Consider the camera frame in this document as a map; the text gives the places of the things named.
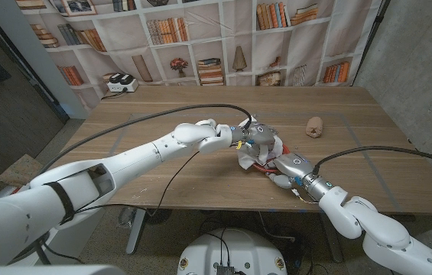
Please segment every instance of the black strap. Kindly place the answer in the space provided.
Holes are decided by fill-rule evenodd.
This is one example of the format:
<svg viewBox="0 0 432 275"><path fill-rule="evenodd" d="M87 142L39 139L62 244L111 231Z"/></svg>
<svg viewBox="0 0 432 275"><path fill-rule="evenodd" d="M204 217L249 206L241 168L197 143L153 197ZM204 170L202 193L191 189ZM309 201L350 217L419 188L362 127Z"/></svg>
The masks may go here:
<svg viewBox="0 0 432 275"><path fill-rule="evenodd" d="M71 202L71 199L64 188L57 182L45 183L44 185L50 186L56 192L57 196L60 197L60 200L63 203L65 214L60 225L71 221L75 215L75 209L73 208L73 203Z"/></svg>

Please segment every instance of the vase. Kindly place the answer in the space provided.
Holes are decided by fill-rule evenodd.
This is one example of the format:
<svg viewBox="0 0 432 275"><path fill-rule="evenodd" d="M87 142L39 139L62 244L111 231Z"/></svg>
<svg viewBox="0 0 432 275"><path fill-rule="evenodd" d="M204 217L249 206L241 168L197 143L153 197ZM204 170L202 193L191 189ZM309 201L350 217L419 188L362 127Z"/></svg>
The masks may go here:
<svg viewBox="0 0 432 275"><path fill-rule="evenodd" d="M243 54L243 50L241 46L237 46L236 53L234 56L234 62L232 63L232 68L236 70L236 72L242 72L243 69L246 68L246 60L245 55Z"/></svg>
<svg viewBox="0 0 432 275"><path fill-rule="evenodd" d="M182 77L185 77L185 76L186 75L185 75L184 69L178 69L178 77L182 78Z"/></svg>

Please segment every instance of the stacked books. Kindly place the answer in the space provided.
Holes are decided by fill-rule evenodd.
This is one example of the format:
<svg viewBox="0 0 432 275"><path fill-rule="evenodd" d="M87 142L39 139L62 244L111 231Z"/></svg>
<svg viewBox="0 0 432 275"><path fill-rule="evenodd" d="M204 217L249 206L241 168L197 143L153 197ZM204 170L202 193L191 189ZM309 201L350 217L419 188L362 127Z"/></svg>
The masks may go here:
<svg viewBox="0 0 432 275"><path fill-rule="evenodd" d="M221 70L221 59L209 58L200 60L197 64L201 86L224 85L224 77Z"/></svg>
<svg viewBox="0 0 432 275"><path fill-rule="evenodd" d="M32 24L31 27L45 48L60 46L59 43L57 43L57 39L54 38L52 34L48 33L40 24Z"/></svg>
<svg viewBox="0 0 432 275"><path fill-rule="evenodd" d="M112 0L114 11L133 11L136 9L134 0Z"/></svg>
<svg viewBox="0 0 432 275"><path fill-rule="evenodd" d="M42 0L16 0L20 9L46 8Z"/></svg>
<svg viewBox="0 0 432 275"><path fill-rule="evenodd" d="M310 5L307 8L299 8L294 17L291 18L291 25L295 26L305 21L317 18L317 4Z"/></svg>
<svg viewBox="0 0 432 275"><path fill-rule="evenodd" d="M188 27L185 18L168 18L147 22L153 45L189 41Z"/></svg>
<svg viewBox="0 0 432 275"><path fill-rule="evenodd" d="M99 33L96 31L96 29L77 31L73 29L69 24L57 25L57 28L60 29L64 40L69 46L89 44L95 50L101 52L107 51L106 48L103 46L103 43L100 40Z"/></svg>
<svg viewBox="0 0 432 275"><path fill-rule="evenodd" d="M323 83L344 83L348 78L350 63L345 61L336 65L328 66L324 73Z"/></svg>
<svg viewBox="0 0 432 275"><path fill-rule="evenodd" d="M284 3L260 4L256 7L256 18L260 30L291 26L287 6Z"/></svg>
<svg viewBox="0 0 432 275"><path fill-rule="evenodd" d="M68 67L57 67L61 74L64 77L64 80L68 83L70 86L80 86L83 84L83 80L81 79L80 74L78 73L78 70L75 66L68 66Z"/></svg>

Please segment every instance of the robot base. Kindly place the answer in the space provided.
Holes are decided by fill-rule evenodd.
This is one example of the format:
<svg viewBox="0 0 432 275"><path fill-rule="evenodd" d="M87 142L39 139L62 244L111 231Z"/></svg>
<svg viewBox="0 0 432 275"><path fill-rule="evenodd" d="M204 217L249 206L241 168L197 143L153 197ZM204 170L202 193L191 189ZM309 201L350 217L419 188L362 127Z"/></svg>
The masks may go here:
<svg viewBox="0 0 432 275"><path fill-rule="evenodd" d="M210 233L220 237L222 228ZM287 275L282 254L262 236L240 228L227 228L222 239L228 245L230 267L234 267L236 273ZM178 262L177 274L216 274L220 261L221 240L205 234L185 248ZM227 263L226 246L222 244L222 265L225 267Z"/></svg>

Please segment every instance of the picture frame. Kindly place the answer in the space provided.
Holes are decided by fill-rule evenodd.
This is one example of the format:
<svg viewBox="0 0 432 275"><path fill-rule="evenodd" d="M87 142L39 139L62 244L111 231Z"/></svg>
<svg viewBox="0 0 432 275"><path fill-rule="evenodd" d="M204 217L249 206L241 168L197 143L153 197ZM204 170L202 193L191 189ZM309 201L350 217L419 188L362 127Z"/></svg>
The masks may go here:
<svg viewBox="0 0 432 275"><path fill-rule="evenodd" d="M68 16L96 15L91 0L61 0Z"/></svg>

